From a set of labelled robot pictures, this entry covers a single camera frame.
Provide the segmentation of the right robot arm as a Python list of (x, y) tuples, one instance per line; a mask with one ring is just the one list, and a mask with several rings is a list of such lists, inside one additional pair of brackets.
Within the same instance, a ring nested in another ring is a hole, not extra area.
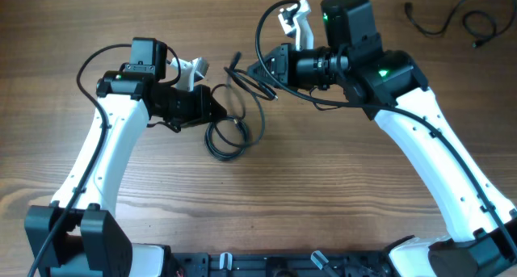
[(483, 174), (452, 131), (427, 78), (403, 51), (383, 49), (369, 0), (322, 0), (327, 44), (313, 45), (305, 0), (272, 6), (294, 39), (259, 54), (248, 73), (300, 99), (341, 86), (398, 145), (431, 193), (443, 237), (408, 236), (385, 249), (399, 276), (495, 276), (516, 264), (516, 207)]

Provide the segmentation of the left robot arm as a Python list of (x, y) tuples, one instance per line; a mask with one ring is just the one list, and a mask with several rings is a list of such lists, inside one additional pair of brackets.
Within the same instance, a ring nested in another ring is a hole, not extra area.
[(131, 242), (115, 218), (120, 184), (145, 129), (173, 132), (226, 116), (202, 80), (202, 57), (181, 60), (153, 38), (135, 38), (128, 62), (106, 72), (90, 96), (95, 117), (68, 177), (46, 206), (32, 206), (24, 228), (31, 275), (182, 276), (169, 246)]

